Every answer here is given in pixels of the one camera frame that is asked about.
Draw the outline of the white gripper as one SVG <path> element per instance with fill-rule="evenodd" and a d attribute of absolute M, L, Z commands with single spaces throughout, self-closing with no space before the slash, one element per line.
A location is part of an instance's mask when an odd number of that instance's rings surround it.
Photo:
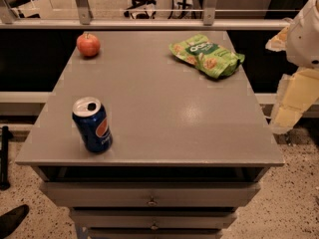
<path fill-rule="evenodd" d="M 270 128 L 285 134 L 319 99 L 319 0 L 308 0 L 289 28 L 283 28 L 265 45 L 269 51 L 286 50 L 287 60 L 299 68 L 279 81 Z"/>

